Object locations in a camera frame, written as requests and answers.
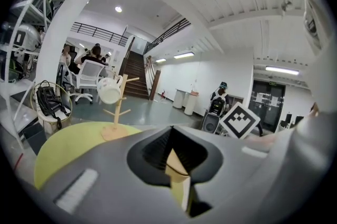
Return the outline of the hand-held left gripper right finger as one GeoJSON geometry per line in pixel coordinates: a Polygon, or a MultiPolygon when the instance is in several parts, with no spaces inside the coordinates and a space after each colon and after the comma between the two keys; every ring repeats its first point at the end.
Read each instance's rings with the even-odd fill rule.
{"type": "Polygon", "coordinates": [[[274,219],[265,146],[179,126],[171,127],[171,145],[191,179],[190,212],[171,211],[173,221],[274,219]]]}

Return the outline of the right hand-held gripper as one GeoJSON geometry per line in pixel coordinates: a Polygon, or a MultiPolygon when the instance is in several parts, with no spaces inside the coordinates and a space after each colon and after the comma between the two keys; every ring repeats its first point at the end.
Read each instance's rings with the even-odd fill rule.
{"type": "Polygon", "coordinates": [[[260,122],[260,117],[242,103],[235,105],[220,119],[219,124],[232,138],[245,139],[260,122]]]}

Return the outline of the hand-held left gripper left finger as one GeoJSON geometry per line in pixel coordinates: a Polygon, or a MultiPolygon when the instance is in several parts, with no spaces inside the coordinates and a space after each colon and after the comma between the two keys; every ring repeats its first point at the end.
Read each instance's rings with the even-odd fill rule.
{"type": "Polygon", "coordinates": [[[185,223],[170,178],[149,165],[143,148],[165,133],[147,130],[104,142],[54,173],[42,193],[63,223],[185,223]]]}

